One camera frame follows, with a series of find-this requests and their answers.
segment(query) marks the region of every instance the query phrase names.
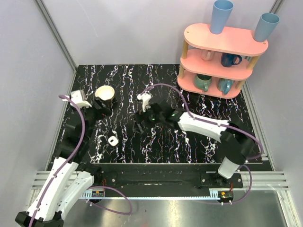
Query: tall blue tumbler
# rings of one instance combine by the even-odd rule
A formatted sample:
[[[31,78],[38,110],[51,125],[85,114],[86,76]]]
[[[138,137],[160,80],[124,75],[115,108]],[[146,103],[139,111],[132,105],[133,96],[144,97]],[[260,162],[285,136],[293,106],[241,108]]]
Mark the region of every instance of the tall blue tumbler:
[[[273,32],[280,21],[280,17],[274,13],[262,14],[255,30],[254,40],[257,42],[265,41]]]
[[[214,2],[212,22],[210,31],[214,34],[220,34],[232,12],[233,3],[228,0],[217,0]]]

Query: metallic floor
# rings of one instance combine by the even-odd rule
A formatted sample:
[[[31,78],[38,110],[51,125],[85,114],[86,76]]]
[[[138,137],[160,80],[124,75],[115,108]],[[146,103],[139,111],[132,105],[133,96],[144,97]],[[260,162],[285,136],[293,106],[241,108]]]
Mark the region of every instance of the metallic floor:
[[[238,199],[244,192],[236,191]],[[103,200],[101,205],[128,211],[123,200]],[[273,191],[252,191],[232,206],[205,205],[199,201],[132,200],[131,216],[117,215],[78,201],[64,227],[286,227]]]

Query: teal mug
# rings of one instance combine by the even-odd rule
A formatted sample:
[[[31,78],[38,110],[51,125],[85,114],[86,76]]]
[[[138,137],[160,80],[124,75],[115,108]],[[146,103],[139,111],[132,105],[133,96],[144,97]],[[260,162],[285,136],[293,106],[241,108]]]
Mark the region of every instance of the teal mug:
[[[230,91],[232,85],[234,83],[234,80],[231,79],[219,79],[217,83],[217,88],[223,92],[223,94],[227,95]]]
[[[206,92],[206,91],[208,91],[208,88],[209,88],[211,83],[212,83],[212,77],[211,76],[207,76],[207,75],[203,75],[203,74],[196,74],[195,86],[198,89],[202,89]]]

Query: cup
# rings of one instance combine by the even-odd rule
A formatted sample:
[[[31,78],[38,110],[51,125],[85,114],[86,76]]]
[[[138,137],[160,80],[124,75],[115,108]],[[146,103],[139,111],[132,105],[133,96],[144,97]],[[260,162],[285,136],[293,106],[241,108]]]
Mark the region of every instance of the cup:
[[[217,88],[223,92],[223,94],[227,95],[230,91],[232,85],[234,83],[234,80],[231,79],[219,79],[217,83]]]
[[[233,3],[228,0],[217,0],[214,2],[210,31],[220,34],[232,12]]]
[[[224,67],[231,67],[232,65],[239,65],[242,61],[242,57],[237,54],[232,53],[223,53],[221,57],[221,64]]]
[[[106,116],[110,116],[113,111],[112,103],[114,98],[115,90],[111,86],[101,86],[95,92],[93,106],[101,110]]]
[[[201,58],[204,61],[210,61],[214,58],[215,51],[201,50]]]
[[[257,42],[265,41],[273,32],[279,21],[280,17],[274,13],[262,14],[255,30],[254,40]]]
[[[195,76],[195,86],[198,89],[202,89],[205,92],[208,91],[209,85],[212,83],[212,77],[203,75],[203,74],[196,74]]]

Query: shelf tier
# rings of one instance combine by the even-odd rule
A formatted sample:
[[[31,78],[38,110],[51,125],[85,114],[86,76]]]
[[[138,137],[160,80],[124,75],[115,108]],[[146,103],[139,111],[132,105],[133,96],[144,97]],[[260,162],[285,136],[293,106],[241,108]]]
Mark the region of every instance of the shelf tier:
[[[234,53],[245,56],[259,56],[268,48],[267,40],[257,42],[253,31],[234,27],[224,27],[221,34],[213,34],[208,24],[193,24],[184,31],[185,41],[196,48]]]
[[[226,99],[235,98],[241,91],[240,89],[236,89],[237,81],[235,81],[232,88],[230,89],[229,93],[224,95],[222,93],[222,91],[220,91],[217,88],[217,82],[218,82],[219,78],[213,77],[213,81],[212,81],[211,85],[209,86],[208,91],[205,92],[205,91],[195,87],[195,85],[194,85],[195,76],[196,76],[196,73],[192,73],[192,72],[185,70],[184,77],[183,78],[178,77],[179,86],[182,89],[189,91],[189,92],[194,92],[194,93],[207,95],[207,96],[214,96],[214,97],[218,97],[218,98],[226,98]]]
[[[221,64],[222,53],[216,52],[211,61],[201,59],[201,50],[188,50],[186,59],[181,58],[181,64],[187,71],[232,80],[245,80],[252,74],[246,69],[249,62],[242,59],[239,65],[224,67]]]

